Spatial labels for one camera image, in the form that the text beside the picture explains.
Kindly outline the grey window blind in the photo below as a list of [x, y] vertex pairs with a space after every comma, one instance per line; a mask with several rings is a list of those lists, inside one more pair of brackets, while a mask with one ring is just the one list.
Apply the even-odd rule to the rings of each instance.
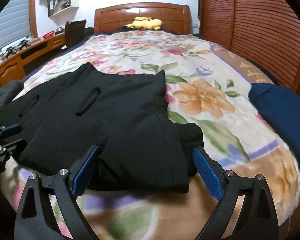
[[29, 0], [10, 0], [0, 13], [0, 52], [29, 35]]

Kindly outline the yellow Pikachu plush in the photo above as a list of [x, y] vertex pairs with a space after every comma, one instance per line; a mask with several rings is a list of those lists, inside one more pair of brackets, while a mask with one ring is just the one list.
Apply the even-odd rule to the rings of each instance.
[[136, 17], [130, 24], [125, 25], [125, 28], [140, 29], [140, 30], [160, 30], [162, 21], [151, 17]]

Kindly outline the brown louvered wardrobe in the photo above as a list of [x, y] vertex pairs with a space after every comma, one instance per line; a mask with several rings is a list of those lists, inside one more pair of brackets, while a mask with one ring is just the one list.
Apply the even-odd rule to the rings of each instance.
[[285, 0], [198, 0], [200, 34], [300, 95], [300, 20]]

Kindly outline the floral bed blanket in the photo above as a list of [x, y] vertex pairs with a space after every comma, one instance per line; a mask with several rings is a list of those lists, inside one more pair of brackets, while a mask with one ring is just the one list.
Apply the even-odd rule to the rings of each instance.
[[[265, 176], [286, 237], [291, 221], [300, 218], [300, 171], [289, 147], [249, 101], [251, 84], [268, 82], [255, 66], [192, 35], [129, 31], [92, 36], [45, 64], [24, 92], [87, 62], [106, 74], [164, 71], [169, 119], [199, 125], [206, 152], [224, 168]], [[199, 176], [187, 194], [87, 191], [77, 202], [101, 239], [193, 239], [216, 205]]]

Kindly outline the wooden bed headboard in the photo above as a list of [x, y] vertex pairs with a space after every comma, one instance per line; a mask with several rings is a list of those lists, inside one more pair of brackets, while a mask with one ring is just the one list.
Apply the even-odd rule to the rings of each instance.
[[114, 31], [132, 23], [136, 17], [162, 21], [162, 29], [181, 34], [191, 32], [191, 15], [187, 5], [172, 3], [128, 3], [95, 10], [94, 31]]

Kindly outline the black binder on shelf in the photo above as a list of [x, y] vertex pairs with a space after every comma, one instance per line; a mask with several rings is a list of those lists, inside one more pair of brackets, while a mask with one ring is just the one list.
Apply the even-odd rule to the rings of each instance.
[[55, 0], [47, 0], [47, 13], [51, 17], [54, 13]]

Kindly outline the wooden desk with cabinets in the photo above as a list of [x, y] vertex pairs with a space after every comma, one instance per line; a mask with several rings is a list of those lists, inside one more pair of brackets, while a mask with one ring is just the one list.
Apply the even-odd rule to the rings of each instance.
[[65, 45], [64, 34], [42, 40], [16, 53], [0, 64], [0, 87], [10, 80], [22, 80], [32, 71], [57, 55]]

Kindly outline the navy blue folded garment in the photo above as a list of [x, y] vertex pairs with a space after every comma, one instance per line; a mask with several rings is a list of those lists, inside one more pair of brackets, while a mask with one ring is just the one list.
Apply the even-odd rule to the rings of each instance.
[[300, 169], [300, 97], [271, 83], [252, 83], [248, 94], [258, 113], [294, 153]]

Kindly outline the black double-breasted coat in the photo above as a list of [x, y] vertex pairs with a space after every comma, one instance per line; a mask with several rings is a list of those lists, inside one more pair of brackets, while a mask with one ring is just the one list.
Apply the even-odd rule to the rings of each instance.
[[203, 145], [197, 124], [167, 114], [165, 73], [117, 75], [86, 63], [0, 107], [0, 124], [19, 124], [27, 143], [15, 160], [46, 176], [99, 148], [89, 189], [187, 193]]

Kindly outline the dark brown chair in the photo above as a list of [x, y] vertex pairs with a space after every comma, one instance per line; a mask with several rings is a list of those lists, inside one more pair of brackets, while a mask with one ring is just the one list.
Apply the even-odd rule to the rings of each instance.
[[66, 22], [64, 28], [64, 38], [67, 49], [72, 48], [84, 40], [87, 35], [86, 23], [87, 20]]

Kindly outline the red basket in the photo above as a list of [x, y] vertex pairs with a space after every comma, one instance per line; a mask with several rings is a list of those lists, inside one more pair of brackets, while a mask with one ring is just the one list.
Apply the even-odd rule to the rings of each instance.
[[46, 33], [45, 35], [43, 35], [42, 38], [43, 38], [44, 40], [47, 40], [47, 39], [49, 39], [49, 38], [54, 37], [54, 35], [55, 35], [55, 32], [54, 32], [54, 31], [50, 31], [50, 32]]

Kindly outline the dark grey garment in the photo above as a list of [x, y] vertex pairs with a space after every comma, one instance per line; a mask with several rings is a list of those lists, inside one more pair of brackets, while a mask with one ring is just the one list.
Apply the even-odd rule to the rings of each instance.
[[0, 88], [0, 107], [11, 102], [24, 88], [20, 80], [11, 80]]

